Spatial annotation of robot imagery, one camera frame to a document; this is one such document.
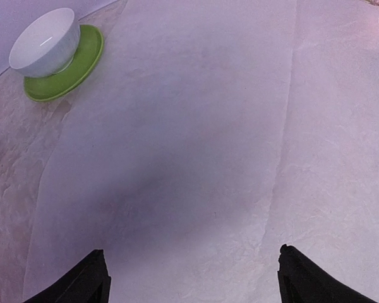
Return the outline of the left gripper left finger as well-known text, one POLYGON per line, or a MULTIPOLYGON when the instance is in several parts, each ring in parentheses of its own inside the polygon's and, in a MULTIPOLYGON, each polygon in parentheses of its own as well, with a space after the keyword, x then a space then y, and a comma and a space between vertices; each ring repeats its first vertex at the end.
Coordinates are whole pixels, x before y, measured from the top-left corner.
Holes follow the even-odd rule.
POLYGON ((104 251, 94 249, 54 284, 25 303, 108 303, 110 276, 104 251))

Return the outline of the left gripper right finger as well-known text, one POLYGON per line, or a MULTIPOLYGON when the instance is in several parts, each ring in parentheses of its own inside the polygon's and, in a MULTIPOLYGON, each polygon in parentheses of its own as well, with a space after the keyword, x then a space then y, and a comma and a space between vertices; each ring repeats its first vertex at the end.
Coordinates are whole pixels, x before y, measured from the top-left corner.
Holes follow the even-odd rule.
POLYGON ((285 303, 375 303, 333 278, 294 246, 281 246, 277 276, 285 303))

